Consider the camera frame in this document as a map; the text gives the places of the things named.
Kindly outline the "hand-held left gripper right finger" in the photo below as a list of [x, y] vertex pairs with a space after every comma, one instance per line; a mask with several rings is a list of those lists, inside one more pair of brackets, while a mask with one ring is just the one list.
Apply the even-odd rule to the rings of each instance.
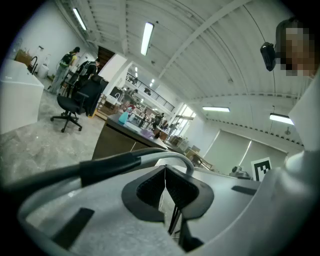
[[188, 174], [180, 166], [168, 165], [165, 186], [176, 211], [169, 229], [181, 220], [179, 246], [190, 252], [217, 237], [245, 209], [259, 185], [199, 167]]

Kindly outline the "ceiling tube light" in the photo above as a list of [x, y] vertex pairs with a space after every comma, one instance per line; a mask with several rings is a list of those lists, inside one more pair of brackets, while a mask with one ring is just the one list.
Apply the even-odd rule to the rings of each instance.
[[293, 121], [287, 115], [271, 113], [269, 119], [276, 122], [281, 122], [288, 125], [294, 125]]
[[203, 106], [202, 109], [204, 111], [211, 111], [211, 112], [224, 112], [224, 113], [230, 112], [230, 109], [228, 107]]
[[147, 55], [153, 29], [154, 29], [154, 25], [152, 23], [150, 22], [145, 23], [142, 42], [141, 42], [141, 49], [140, 49], [140, 53], [143, 56]]
[[73, 11], [73, 13], [74, 13], [74, 15], [75, 15], [76, 19], [78, 20], [78, 22], [79, 22], [79, 24], [80, 24], [81, 28], [82, 28], [84, 31], [86, 31], [86, 30], [87, 30], [87, 27], [86, 27], [86, 25], [85, 25], [85, 23], [84, 23], [84, 21], [83, 21], [83, 19], [82, 19], [81, 15], [80, 15], [80, 13], [79, 13], [78, 9], [77, 9], [77, 8], [73, 8], [73, 9], [72, 9], [72, 11]]

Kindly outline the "black mezzanine railing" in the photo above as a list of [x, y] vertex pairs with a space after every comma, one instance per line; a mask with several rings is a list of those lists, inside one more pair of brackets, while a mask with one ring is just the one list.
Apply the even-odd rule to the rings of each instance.
[[146, 84], [141, 82], [137, 77], [134, 77], [132, 74], [127, 73], [126, 80], [129, 83], [131, 83], [139, 92], [142, 92], [143, 94], [147, 95], [151, 99], [155, 100], [156, 102], [158, 102], [161, 106], [165, 107], [170, 112], [172, 112], [175, 109], [175, 107], [171, 103], [169, 103], [166, 99], [164, 99], [157, 92], [152, 90]]

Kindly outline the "grey roller blind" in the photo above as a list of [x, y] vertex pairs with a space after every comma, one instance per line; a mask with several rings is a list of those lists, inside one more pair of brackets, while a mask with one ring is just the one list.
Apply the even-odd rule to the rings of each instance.
[[252, 140], [240, 166], [242, 167], [243, 171], [252, 174], [251, 162], [269, 158], [272, 168], [280, 167], [285, 163], [287, 155], [288, 154], [286, 152]]
[[229, 175], [241, 163], [250, 142], [246, 137], [220, 130], [204, 159], [215, 172]]

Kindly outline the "black vanity cabinet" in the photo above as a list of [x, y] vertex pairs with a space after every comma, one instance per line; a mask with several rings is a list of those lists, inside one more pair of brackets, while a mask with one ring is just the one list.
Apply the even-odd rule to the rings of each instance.
[[119, 113], [113, 114], [105, 121], [92, 155], [93, 160], [146, 148], [160, 148], [170, 152], [181, 152], [172, 146], [166, 145], [160, 138], [144, 137], [140, 133], [141, 128], [128, 121], [125, 124], [119, 122], [120, 116]]

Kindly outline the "black office chair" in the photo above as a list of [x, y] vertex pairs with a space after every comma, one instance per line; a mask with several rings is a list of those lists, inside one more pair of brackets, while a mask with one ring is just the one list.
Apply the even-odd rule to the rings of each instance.
[[69, 122], [72, 122], [76, 126], [78, 126], [78, 131], [82, 131], [82, 126], [78, 122], [77, 115], [81, 115], [86, 112], [85, 109], [85, 103], [89, 96], [82, 92], [77, 92], [75, 98], [69, 98], [65, 96], [59, 95], [57, 97], [57, 103], [58, 105], [66, 112], [66, 115], [59, 115], [59, 116], [52, 116], [50, 118], [50, 121], [53, 122], [54, 119], [61, 119], [65, 120], [64, 127], [61, 129], [61, 132], [64, 133], [66, 130], [66, 127]]

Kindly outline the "black curved faucet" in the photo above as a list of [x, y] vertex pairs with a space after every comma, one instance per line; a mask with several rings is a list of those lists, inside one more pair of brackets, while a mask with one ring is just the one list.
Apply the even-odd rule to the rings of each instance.
[[35, 72], [35, 69], [37, 67], [37, 62], [38, 62], [38, 56], [34, 56], [31, 61], [30, 64], [28, 65], [28, 71], [33, 75]]

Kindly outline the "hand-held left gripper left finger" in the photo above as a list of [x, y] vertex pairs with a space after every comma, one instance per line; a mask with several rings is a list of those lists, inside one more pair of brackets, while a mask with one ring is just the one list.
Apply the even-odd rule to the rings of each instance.
[[122, 200], [127, 184], [156, 170], [143, 168], [86, 187], [74, 176], [34, 188], [17, 219], [48, 256], [184, 256], [164, 223], [138, 219]]

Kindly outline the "wooden shelf rack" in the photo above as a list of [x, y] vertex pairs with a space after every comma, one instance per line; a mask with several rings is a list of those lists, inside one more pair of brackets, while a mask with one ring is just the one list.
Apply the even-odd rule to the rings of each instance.
[[117, 114], [118, 110], [119, 104], [117, 99], [111, 95], [106, 96], [102, 93], [96, 106], [95, 115], [106, 121], [109, 116]]

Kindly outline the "white sink cabinet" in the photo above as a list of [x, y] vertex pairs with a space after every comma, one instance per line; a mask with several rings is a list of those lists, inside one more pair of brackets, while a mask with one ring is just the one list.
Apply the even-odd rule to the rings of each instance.
[[0, 135], [38, 121], [44, 85], [24, 63], [6, 59], [0, 71]]

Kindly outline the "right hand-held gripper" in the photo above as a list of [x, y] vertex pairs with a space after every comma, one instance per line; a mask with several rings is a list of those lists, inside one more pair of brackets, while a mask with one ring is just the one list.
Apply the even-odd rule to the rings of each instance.
[[254, 160], [251, 162], [251, 172], [246, 171], [242, 166], [234, 166], [229, 173], [230, 177], [243, 180], [251, 180], [261, 182], [266, 173], [272, 168], [271, 160], [269, 157]]

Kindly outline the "black jacket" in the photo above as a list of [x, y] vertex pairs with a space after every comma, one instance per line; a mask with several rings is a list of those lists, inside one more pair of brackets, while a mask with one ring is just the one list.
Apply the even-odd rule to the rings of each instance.
[[87, 117], [94, 114], [100, 96], [107, 85], [108, 82], [103, 77], [95, 74], [80, 88], [80, 92], [88, 96], [83, 103], [83, 109]]

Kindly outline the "light wooden table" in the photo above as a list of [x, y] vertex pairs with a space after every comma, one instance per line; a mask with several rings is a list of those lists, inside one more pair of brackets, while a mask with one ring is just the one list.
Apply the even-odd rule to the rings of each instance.
[[188, 148], [185, 151], [185, 156], [192, 162], [194, 167], [203, 168], [208, 171], [213, 171], [213, 165], [204, 160], [196, 151]]

